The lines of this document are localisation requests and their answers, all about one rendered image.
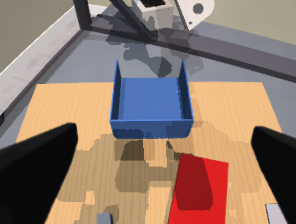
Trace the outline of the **red block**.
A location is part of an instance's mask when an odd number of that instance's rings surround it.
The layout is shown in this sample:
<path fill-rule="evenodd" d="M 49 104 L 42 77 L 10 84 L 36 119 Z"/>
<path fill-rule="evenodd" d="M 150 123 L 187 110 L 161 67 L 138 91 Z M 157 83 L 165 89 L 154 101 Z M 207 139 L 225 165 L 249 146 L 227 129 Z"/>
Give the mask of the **red block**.
<path fill-rule="evenodd" d="M 168 224 L 225 224 L 228 163 L 181 153 Z"/>

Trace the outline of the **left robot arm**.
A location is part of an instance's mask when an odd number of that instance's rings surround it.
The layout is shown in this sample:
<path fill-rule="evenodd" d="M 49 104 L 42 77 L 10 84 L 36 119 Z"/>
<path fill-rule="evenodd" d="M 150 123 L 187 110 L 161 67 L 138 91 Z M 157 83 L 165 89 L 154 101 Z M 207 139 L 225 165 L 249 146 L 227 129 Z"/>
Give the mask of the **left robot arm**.
<path fill-rule="evenodd" d="M 164 0 L 140 0 L 140 1 L 145 6 L 145 8 L 155 7 L 155 6 L 160 6 L 160 5 L 166 4 Z"/>

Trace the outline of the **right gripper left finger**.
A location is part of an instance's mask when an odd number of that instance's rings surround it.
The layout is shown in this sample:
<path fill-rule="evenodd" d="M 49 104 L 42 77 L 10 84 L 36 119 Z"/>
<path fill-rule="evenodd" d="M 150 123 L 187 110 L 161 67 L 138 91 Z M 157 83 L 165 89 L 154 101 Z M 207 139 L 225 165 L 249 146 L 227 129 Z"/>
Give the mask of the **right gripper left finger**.
<path fill-rule="evenodd" d="M 46 223 L 77 144 L 68 122 L 0 149 L 0 224 Z"/>

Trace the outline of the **blue open-top tray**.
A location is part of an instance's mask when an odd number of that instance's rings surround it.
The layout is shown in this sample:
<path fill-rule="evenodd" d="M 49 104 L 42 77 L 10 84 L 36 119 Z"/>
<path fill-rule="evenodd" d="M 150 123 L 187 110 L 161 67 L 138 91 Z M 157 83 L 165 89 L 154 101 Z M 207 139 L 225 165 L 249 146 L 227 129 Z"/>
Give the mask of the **blue open-top tray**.
<path fill-rule="evenodd" d="M 184 59 L 179 78 L 121 78 L 116 60 L 109 122 L 116 139 L 188 137 L 194 115 Z"/>

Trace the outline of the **black metal overhead frame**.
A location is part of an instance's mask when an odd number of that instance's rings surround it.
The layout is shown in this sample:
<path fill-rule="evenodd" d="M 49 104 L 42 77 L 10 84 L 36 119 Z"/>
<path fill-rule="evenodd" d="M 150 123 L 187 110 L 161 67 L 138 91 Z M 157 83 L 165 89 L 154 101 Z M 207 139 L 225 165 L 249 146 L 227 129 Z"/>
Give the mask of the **black metal overhead frame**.
<path fill-rule="evenodd" d="M 126 5 L 123 0 L 109 0 L 119 12 L 130 22 L 130 24 L 140 33 L 142 37 L 152 39 L 153 34 Z M 90 31 L 92 23 L 88 0 L 73 0 L 80 29 Z"/>

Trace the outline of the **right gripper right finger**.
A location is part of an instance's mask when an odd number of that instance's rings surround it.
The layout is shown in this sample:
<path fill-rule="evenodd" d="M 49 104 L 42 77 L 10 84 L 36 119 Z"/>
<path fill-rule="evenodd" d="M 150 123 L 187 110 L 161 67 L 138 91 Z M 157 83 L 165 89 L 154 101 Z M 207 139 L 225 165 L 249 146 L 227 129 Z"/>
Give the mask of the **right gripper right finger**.
<path fill-rule="evenodd" d="M 296 138 L 255 126 L 251 146 L 287 224 L 296 224 Z"/>

